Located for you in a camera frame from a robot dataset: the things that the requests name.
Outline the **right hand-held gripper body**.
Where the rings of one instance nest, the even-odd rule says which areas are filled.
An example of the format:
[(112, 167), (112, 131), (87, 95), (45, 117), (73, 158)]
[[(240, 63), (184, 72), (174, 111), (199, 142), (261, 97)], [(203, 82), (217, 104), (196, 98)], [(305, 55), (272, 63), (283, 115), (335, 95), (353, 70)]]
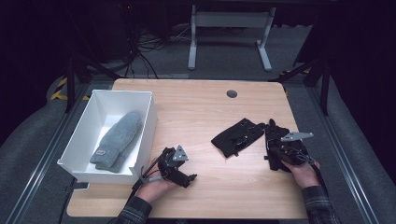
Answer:
[(312, 133), (290, 132), (280, 138), (280, 148), (277, 152), (281, 161), (291, 165), (301, 165), (305, 162), (311, 162), (304, 145), (303, 139), (313, 137)]

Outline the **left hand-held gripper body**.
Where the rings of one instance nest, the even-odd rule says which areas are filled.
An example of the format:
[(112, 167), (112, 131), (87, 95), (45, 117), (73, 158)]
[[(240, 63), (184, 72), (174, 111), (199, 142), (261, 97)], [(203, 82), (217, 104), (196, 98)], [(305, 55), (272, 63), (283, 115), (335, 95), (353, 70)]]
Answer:
[(178, 170), (188, 159), (189, 157), (182, 146), (177, 148), (166, 147), (158, 161), (158, 168), (162, 177), (179, 186), (183, 181), (188, 181), (188, 176)]

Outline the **black glove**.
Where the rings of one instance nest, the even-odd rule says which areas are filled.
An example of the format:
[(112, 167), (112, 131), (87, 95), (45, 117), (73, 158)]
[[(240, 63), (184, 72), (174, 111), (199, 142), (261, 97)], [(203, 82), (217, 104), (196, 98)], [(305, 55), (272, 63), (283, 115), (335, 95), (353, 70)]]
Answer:
[(211, 143), (218, 148), (225, 158), (247, 148), (265, 133), (264, 123), (255, 124), (249, 119), (243, 118), (232, 127), (215, 136)]
[(289, 172), (290, 170), (283, 164), (278, 157), (278, 150), (280, 148), (280, 138), (290, 133), (287, 128), (279, 127), (273, 119), (265, 127), (265, 144), (266, 144), (266, 159), (269, 161), (270, 169), (273, 171), (282, 170)]

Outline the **white plastic box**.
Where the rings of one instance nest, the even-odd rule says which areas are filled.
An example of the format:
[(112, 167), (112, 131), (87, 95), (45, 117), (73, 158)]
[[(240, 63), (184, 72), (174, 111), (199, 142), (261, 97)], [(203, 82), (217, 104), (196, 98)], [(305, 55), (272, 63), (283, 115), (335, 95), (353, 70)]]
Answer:
[[(117, 173), (96, 169), (90, 158), (101, 139), (131, 111), (140, 113), (143, 122), (132, 152)], [(156, 122), (150, 91), (94, 90), (58, 164), (80, 182), (132, 185), (149, 167)]]

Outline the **person's right hand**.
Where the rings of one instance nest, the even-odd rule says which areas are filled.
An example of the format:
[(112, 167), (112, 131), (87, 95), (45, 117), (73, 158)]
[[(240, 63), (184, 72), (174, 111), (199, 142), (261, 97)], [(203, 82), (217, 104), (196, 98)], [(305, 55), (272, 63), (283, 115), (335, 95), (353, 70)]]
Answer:
[(283, 161), (283, 164), (291, 171), (297, 185), (302, 189), (320, 185), (314, 168), (308, 162), (291, 165)]

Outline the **person's left hand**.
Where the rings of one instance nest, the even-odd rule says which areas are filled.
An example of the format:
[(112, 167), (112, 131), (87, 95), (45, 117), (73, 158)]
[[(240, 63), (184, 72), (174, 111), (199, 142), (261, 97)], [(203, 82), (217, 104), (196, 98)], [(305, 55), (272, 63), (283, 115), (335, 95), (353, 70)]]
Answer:
[(161, 198), (165, 193), (177, 187), (177, 184), (161, 178), (161, 174), (159, 172), (153, 173), (150, 177), (155, 178), (155, 181), (143, 184), (135, 194), (136, 197), (146, 201), (147, 203), (153, 203)]

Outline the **black metal stand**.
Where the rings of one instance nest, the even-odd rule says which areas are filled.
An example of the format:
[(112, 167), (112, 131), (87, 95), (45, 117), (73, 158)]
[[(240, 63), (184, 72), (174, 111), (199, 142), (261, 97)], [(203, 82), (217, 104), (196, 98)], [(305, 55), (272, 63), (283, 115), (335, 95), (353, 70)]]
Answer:
[(319, 97), (319, 105), (324, 116), (328, 115), (328, 93), (330, 88), (330, 65), (325, 59), (315, 59), (312, 62), (304, 63), (291, 71), (283, 71), (279, 77), (270, 79), (270, 82), (282, 83), (292, 77), (302, 74), (307, 70), (307, 75), (304, 79), (306, 87), (313, 88), (321, 80), (321, 89)]
[(67, 107), (65, 112), (68, 113), (74, 107), (75, 101), (77, 100), (76, 87), (75, 87), (75, 77), (83, 83), (87, 84), (92, 80), (92, 76), (88, 72), (86, 65), (93, 67), (98, 70), (101, 74), (116, 80), (120, 78), (115, 72), (110, 71), (99, 63), (96, 63), (82, 55), (73, 54), (69, 57), (66, 70), (66, 84), (67, 84)]

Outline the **yellow black floor tape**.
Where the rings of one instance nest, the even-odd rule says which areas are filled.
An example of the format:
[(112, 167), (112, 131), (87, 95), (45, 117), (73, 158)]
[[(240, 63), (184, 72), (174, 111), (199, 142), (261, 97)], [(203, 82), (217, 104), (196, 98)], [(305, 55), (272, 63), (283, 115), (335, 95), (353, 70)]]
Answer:
[(55, 100), (55, 99), (67, 100), (68, 99), (67, 94), (62, 94), (62, 90), (64, 89), (66, 83), (67, 83), (67, 78), (63, 77), (60, 80), (59, 84), (57, 85), (54, 93), (51, 95), (51, 97), (50, 97), (51, 100)]

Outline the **grey metal desk frame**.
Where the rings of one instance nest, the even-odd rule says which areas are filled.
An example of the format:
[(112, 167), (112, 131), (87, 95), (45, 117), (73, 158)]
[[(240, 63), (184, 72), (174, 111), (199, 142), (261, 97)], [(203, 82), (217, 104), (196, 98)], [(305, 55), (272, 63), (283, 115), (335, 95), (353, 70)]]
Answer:
[(271, 7), (266, 12), (209, 12), (199, 11), (196, 5), (191, 6), (191, 44), (188, 59), (188, 69), (196, 67), (198, 27), (224, 28), (262, 28), (262, 38), (256, 41), (263, 68), (266, 72), (272, 70), (265, 46), (275, 18), (276, 8)]

